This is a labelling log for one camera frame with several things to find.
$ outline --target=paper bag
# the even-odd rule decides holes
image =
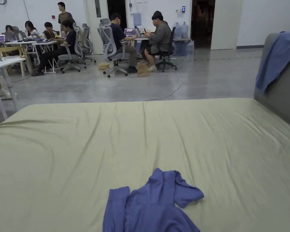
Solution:
[[[110,63],[99,63],[99,64],[98,64],[98,69],[99,69],[99,70],[108,69],[108,68],[109,68],[109,64],[110,64]]]
[[[136,68],[137,68],[137,76],[140,77],[148,76],[147,63],[145,61],[138,62]]]

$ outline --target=black t-shirt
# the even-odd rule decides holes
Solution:
[[[121,40],[126,38],[126,35],[124,34],[122,28],[120,26],[117,26],[116,24],[111,24],[111,29],[113,31],[113,38],[116,44],[117,50],[122,47]]]
[[[70,45],[69,49],[70,49],[70,53],[71,54],[75,54],[75,40],[76,40],[76,31],[75,30],[71,30],[69,32],[69,34],[67,35],[66,38],[66,42]],[[67,54],[68,52],[66,51],[65,47],[60,48],[65,54]]]

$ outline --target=baseboard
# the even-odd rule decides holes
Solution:
[[[236,46],[236,49],[264,48],[264,45]]]

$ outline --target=mattress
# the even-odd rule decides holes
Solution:
[[[155,168],[204,192],[184,209],[201,231],[290,231],[290,125],[214,99],[22,109],[0,124],[0,232],[102,231],[109,189]]]

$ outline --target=gray headboard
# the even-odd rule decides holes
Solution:
[[[266,38],[261,61],[277,36],[278,34],[270,34]],[[290,124],[290,64],[280,78],[273,82],[263,95],[256,88],[254,99]]]

